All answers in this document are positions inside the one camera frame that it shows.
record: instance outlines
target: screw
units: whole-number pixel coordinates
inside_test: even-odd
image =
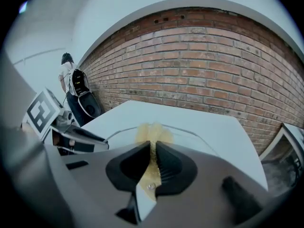
[[[155,183],[150,183],[150,184],[147,186],[147,189],[149,189],[149,190],[153,190],[153,189],[155,189],[155,188],[156,188]]]

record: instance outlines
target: red brick wall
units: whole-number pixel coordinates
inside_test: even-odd
[[[276,34],[212,9],[173,9],[114,33],[84,61],[109,110],[127,100],[236,117],[258,153],[280,123],[303,127],[303,65]]]

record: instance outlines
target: floor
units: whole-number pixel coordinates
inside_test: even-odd
[[[296,153],[292,151],[290,155],[297,158]],[[288,191],[295,181],[295,172],[293,166],[286,159],[280,158],[272,161],[262,161],[262,166],[266,175],[268,190],[277,197]]]

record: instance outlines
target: dark hair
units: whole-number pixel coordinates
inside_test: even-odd
[[[69,54],[69,53],[67,53],[67,52],[66,52],[65,54],[62,55],[62,58],[61,58],[61,65],[63,65],[63,64],[66,63],[66,62],[74,63],[71,54]]]

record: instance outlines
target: person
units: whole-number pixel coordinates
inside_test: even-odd
[[[71,86],[70,82],[70,71],[72,69],[78,69],[78,65],[74,63],[73,58],[69,53],[63,54],[58,78],[61,83],[61,87],[66,94],[67,103],[71,108],[76,121],[80,127],[82,127],[83,125],[90,122],[92,118],[83,111],[80,104],[78,103],[78,97],[74,95],[74,89]]]

